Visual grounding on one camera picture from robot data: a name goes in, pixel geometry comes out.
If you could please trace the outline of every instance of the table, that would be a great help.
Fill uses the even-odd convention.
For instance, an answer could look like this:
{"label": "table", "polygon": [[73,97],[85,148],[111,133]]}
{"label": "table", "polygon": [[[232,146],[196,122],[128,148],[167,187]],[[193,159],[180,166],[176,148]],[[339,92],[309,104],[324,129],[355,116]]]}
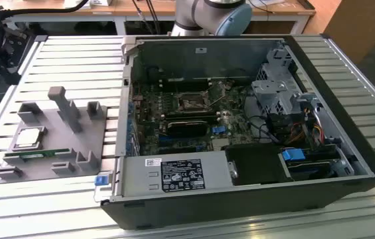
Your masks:
{"label": "table", "polygon": [[[331,39],[319,35],[295,38],[375,148],[375,87]],[[35,42],[19,71],[20,85],[9,87],[0,104],[0,164],[20,121],[17,108],[27,101],[37,101],[43,109],[55,108],[47,97],[51,86],[64,86],[67,98],[80,107],[87,101],[109,107],[103,161],[112,163],[124,66],[121,41],[121,36],[52,36]],[[109,58],[107,64],[100,62],[103,58]],[[312,91],[305,77],[299,77]],[[119,228],[93,195],[93,176],[0,184],[0,238],[375,238],[375,188],[317,210],[140,231]]]}
{"label": "table", "polygon": [[[0,5],[5,9],[20,8],[61,8],[64,0],[0,0]],[[147,3],[144,0],[137,5],[145,15],[147,20],[152,20]],[[175,20],[175,2],[153,0],[155,11],[160,21]],[[268,10],[275,14],[267,14],[263,10],[253,8],[252,21],[293,21],[291,33],[300,34],[309,16],[315,10],[305,9],[297,0],[287,0],[284,3],[272,4]],[[136,9],[131,0],[113,0],[111,6],[92,6],[92,9],[76,11],[73,13],[44,13],[24,14],[12,17],[15,22],[56,22],[56,21],[113,21],[119,35],[125,35],[125,21],[140,21]]]}

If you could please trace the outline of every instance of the table leg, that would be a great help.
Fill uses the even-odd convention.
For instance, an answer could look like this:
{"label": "table leg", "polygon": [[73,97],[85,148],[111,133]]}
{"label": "table leg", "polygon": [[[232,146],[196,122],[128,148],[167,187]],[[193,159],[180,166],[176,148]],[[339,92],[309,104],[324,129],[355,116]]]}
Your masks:
{"label": "table leg", "polygon": [[124,16],[116,16],[113,18],[113,22],[115,22],[115,27],[116,27],[117,35],[127,35],[125,17]]}
{"label": "table leg", "polygon": [[295,21],[295,25],[293,25],[292,30],[291,30],[291,34],[301,34],[301,32],[304,31],[308,19],[309,19],[308,15],[297,16],[297,19]]}

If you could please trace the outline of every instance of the blue latch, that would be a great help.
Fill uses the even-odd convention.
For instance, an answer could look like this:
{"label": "blue latch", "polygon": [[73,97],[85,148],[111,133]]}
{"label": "blue latch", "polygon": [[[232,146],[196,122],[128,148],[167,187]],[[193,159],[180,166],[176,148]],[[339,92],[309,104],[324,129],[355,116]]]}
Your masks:
{"label": "blue latch", "polygon": [[281,153],[284,161],[288,160],[304,160],[305,155],[300,148],[289,148]]}
{"label": "blue latch", "polygon": [[212,128],[212,133],[224,133],[224,132],[225,132],[225,125]]}
{"label": "blue latch", "polygon": [[95,185],[96,186],[105,186],[109,184],[109,176],[108,175],[97,175]]}

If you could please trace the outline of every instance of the wooden desk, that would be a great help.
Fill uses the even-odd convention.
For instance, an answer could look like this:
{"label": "wooden desk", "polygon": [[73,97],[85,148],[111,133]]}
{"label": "wooden desk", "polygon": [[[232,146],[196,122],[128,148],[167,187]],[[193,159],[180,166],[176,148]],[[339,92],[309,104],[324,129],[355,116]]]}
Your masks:
{"label": "wooden desk", "polygon": [[[0,0],[5,9],[24,8],[63,8],[64,0]],[[147,20],[152,20],[144,0],[137,5]],[[175,2],[153,1],[156,15],[160,21],[175,20]],[[300,34],[309,16],[315,10],[305,9],[296,0],[287,0],[284,3],[268,5],[267,13],[253,8],[252,21],[291,21],[295,22],[291,33]],[[24,14],[11,18],[12,22],[56,22],[56,21],[113,21],[119,35],[125,35],[125,21],[140,21],[135,6],[131,0],[113,0],[111,6],[92,6],[92,9],[80,10],[72,13],[44,13]]]}

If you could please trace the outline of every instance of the barcode sticker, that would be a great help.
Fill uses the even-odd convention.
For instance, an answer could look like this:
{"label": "barcode sticker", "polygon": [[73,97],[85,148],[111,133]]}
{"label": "barcode sticker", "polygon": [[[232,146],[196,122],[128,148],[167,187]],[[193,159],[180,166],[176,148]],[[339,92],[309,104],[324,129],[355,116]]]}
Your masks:
{"label": "barcode sticker", "polygon": [[145,159],[145,166],[151,167],[151,166],[160,166],[161,163],[161,158],[147,158]]}

